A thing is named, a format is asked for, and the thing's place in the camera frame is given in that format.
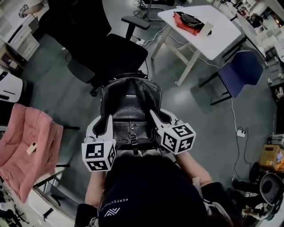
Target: chair wheel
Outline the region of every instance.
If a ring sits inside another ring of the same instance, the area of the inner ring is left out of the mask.
[[[96,97],[97,95],[98,95],[98,94],[97,94],[96,91],[91,93],[91,96],[92,96],[92,97]]]

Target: blue chair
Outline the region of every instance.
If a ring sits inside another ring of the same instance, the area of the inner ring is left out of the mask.
[[[263,73],[263,67],[253,51],[240,51],[233,60],[225,64],[199,87],[204,86],[217,76],[220,77],[229,96],[211,103],[215,105],[230,98],[236,98],[246,84],[256,85]]]

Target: white box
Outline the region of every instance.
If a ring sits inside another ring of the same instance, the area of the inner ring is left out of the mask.
[[[90,172],[111,170],[117,155],[115,144],[116,140],[82,144],[82,159]]]
[[[188,123],[163,128],[161,133],[162,146],[174,154],[192,149],[196,137],[195,131]]]

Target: drawer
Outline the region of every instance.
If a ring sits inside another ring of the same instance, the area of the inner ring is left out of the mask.
[[[19,47],[18,53],[28,61],[38,47],[39,43],[36,41],[36,39],[31,34],[28,34],[26,39]]]
[[[33,43],[31,47],[28,48],[25,59],[28,61],[32,55],[35,53],[36,49],[39,47],[39,43]]]
[[[28,195],[28,205],[41,217],[50,208],[53,212],[47,217],[46,221],[54,227],[72,227],[74,220],[67,217],[64,213],[57,210],[52,204],[45,200],[35,189],[32,189]]]
[[[26,39],[26,37],[30,34],[32,30],[28,26],[23,26],[17,34],[14,36],[14,38],[10,41],[10,45],[15,49],[18,50],[20,45],[23,43],[23,41]]]
[[[35,18],[32,15],[28,15],[23,25],[28,26],[34,19]]]

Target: red cloth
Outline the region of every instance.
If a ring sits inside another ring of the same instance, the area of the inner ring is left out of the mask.
[[[197,29],[194,29],[194,28],[192,28],[192,27],[189,27],[189,26],[185,25],[185,24],[181,21],[180,16],[179,16],[177,13],[175,13],[175,12],[174,12],[174,20],[175,20],[175,22],[176,22],[176,24],[177,24],[177,27],[179,27],[179,28],[181,28],[181,29],[184,29],[184,30],[186,30],[186,31],[189,31],[191,34],[193,34],[193,35],[195,35],[195,36],[200,32],[200,30],[197,30]]]

